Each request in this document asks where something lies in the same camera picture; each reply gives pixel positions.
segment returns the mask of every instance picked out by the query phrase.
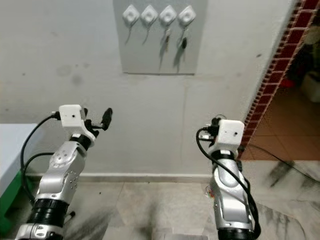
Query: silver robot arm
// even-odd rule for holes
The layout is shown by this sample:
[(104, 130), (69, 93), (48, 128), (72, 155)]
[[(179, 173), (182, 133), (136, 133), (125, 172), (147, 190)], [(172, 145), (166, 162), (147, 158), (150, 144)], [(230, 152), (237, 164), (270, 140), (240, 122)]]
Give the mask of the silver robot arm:
[(99, 132), (107, 130), (111, 122), (109, 108), (99, 125), (86, 120), (80, 105), (59, 107), (63, 128), (69, 141), (52, 155), (49, 169), (40, 180), (35, 202), (26, 224), (20, 226), (15, 240), (62, 240), (67, 209), (77, 189), (80, 173), (85, 167), (88, 148), (95, 143)]
[[(214, 118), (211, 125), (197, 132), (198, 146), (213, 164), (210, 189), (219, 240), (254, 240), (261, 232), (249, 182), (236, 162), (244, 127), (241, 121)], [(207, 134), (199, 136), (201, 131)], [(206, 152), (199, 141), (211, 142)]]

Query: white wall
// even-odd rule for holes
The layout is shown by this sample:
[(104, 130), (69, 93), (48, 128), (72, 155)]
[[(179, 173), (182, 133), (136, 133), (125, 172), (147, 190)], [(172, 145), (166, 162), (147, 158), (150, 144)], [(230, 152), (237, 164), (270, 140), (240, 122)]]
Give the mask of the white wall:
[[(1, 0), (0, 121), (37, 123), (63, 104), (99, 120), (112, 107), (85, 172), (207, 173), (196, 130), (219, 113), (244, 120), (295, 2), (209, 0), (197, 74), (155, 76), (122, 73), (111, 0)], [(64, 139), (58, 122), (45, 129), (37, 152)]]

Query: terracotta tile floor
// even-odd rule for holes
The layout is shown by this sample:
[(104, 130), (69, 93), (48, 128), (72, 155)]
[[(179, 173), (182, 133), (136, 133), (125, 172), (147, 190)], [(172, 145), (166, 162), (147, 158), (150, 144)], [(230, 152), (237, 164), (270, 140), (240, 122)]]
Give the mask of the terracotta tile floor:
[[(250, 143), (284, 160), (320, 161), (320, 103), (298, 88), (279, 88)], [(276, 160), (250, 146), (241, 159)]]

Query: black cable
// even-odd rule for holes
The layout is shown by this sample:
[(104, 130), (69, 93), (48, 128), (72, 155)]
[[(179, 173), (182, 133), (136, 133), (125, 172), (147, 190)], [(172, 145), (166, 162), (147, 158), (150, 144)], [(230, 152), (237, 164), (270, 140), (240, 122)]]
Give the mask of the black cable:
[[(27, 171), (27, 168), (29, 166), (29, 164), (32, 162), (32, 160), (34, 160), (35, 158), (37, 157), (40, 157), (40, 156), (48, 156), (48, 155), (53, 155), (54, 152), (42, 152), (42, 153), (38, 153), (36, 155), (33, 155), (32, 157), (30, 157), (30, 159), (25, 163), (24, 167), (23, 167), (23, 170), (21, 171), (21, 179), (26, 183), (27, 182), (27, 179), (26, 179), (26, 171)], [(28, 187), (28, 184), (25, 184), (24, 187), (23, 187), (25, 193), (27, 194), (27, 196), (29, 197), (30, 199), (30, 202), (31, 204), (33, 205), (35, 203), (35, 197), (32, 195), (29, 187)]]
[[(28, 135), (28, 137), (25, 139), (22, 148), (21, 148), (21, 153), (20, 153), (20, 171), (22, 172), (25, 168), (25, 161), (24, 161), (24, 155), (25, 155), (25, 148), (27, 146), (28, 141), (30, 140), (31, 136), (35, 133), (35, 131), (46, 121), (49, 119), (57, 118), (58, 112), (51, 114), (50, 116), (47, 116), (45, 119), (43, 119), (41, 122), (38, 123), (38, 125), (31, 131), (31, 133)], [(33, 203), (35, 201), (34, 196), (27, 190), (27, 181), (25, 178), (21, 178), (21, 185), (22, 188), (24, 189), (26, 195), (28, 196), (29, 200)]]
[(258, 214), (258, 209), (257, 209), (257, 205), (256, 202), (254, 200), (254, 198), (252, 197), (249, 189), (242, 183), (242, 181), (232, 172), (230, 171), (226, 166), (224, 166), (222, 163), (220, 163), (219, 161), (217, 161), (216, 159), (214, 159), (212, 156), (210, 156), (202, 147), (201, 143), (200, 143), (200, 139), (199, 139), (199, 134), (202, 131), (206, 131), (208, 128), (207, 127), (203, 127), (200, 128), (197, 132), (196, 132), (196, 144), (198, 145), (200, 151), (203, 153), (203, 155), (205, 155), (208, 159), (210, 159), (213, 163), (217, 164), (218, 166), (222, 167), (224, 170), (226, 170), (239, 184), (240, 186), (243, 188), (243, 190), (245, 191), (247, 197), (248, 197), (248, 204), (249, 204), (249, 208), (250, 211), (252, 213), (253, 219), (254, 219), (254, 230), (253, 230), (253, 237), (254, 239), (257, 239), (260, 234), (261, 234), (261, 227), (259, 224), (259, 214)]
[(260, 151), (263, 151), (271, 156), (273, 156), (274, 158), (278, 159), (279, 161), (283, 162), (284, 164), (288, 165), (289, 167), (293, 168), (294, 170), (296, 170), (298, 173), (300, 173), (302, 176), (304, 176), (305, 178), (309, 179), (310, 181), (313, 181), (315, 182), (316, 184), (320, 184), (320, 181), (311, 177), (311, 176), (308, 176), (307, 174), (305, 174), (304, 172), (300, 171), (299, 169), (297, 169), (296, 167), (294, 167), (292, 164), (286, 162), (285, 160), (282, 160), (280, 157), (277, 157), (276, 155), (274, 155), (273, 153), (269, 152), (268, 150), (264, 149), (263, 147), (260, 147), (260, 146), (257, 146), (257, 145), (254, 145), (254, 144), (251, 144), (249, 143), (249, 146), (251, 147), (254, 147), (256, 149), (259, 149)]

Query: baseboard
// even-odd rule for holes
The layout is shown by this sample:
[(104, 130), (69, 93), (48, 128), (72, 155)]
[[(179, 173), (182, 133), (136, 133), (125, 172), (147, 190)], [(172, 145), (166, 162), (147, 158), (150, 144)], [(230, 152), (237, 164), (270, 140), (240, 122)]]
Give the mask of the baseboard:
[[(39, 181), (43, 173), (29, 173), (33, 181)], [(157, 174), (157, 173), (81, 173), (80, 182), (166, 182), (166, 183), (208, 183), (209, 174)]]

